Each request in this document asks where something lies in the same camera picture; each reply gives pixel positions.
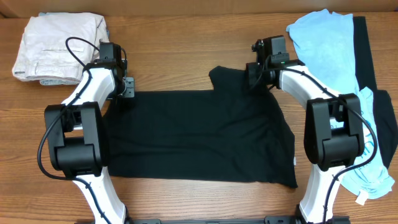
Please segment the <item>black t-shirt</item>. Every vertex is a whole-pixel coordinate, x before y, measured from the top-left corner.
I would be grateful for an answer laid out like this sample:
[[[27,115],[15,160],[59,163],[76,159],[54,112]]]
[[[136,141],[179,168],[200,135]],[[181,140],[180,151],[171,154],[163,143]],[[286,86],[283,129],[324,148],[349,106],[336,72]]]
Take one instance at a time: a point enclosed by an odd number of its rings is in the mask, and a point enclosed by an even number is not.
[[[148,91],[104,115],[112,176],[297,186],[295,137],[267,88],[216,67],[207,91]]]

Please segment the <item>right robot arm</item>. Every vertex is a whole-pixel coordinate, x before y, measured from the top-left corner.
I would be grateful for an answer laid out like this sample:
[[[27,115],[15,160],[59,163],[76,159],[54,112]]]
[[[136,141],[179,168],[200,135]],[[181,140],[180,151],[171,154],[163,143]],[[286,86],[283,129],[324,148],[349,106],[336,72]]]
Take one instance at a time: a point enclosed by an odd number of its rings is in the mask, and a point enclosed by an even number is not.
[[[304,149],[312,169],[303,199],[292,216],[269,216],[266,223],[349,223],[336,217],[333,204],[343,171],[364,151],[359,98],[328,88],[299,59],[292,60],[282,35],[259,39],[252,45],[256,61],[247,63],[250,90],[274,86],[305,109]]]

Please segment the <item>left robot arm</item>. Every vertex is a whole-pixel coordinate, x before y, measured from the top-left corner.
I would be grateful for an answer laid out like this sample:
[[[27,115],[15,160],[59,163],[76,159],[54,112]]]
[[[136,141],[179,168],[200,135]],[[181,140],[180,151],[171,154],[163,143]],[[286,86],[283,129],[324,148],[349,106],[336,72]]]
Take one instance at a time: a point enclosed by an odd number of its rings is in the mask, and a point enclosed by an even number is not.
[[[83,65],[83,77],[62,103],[44,111],[46,131],[40,141],[49,147],[53,168],[63,172],[60,180],[72,181],[82,192],[94,215],[94,223],[131,223],[108,172],[110,145],[101,109],[106,100],[134,97],[134,79],[127,76],[126,51],[118,44],[102,42],[95,48],[99,57]]]

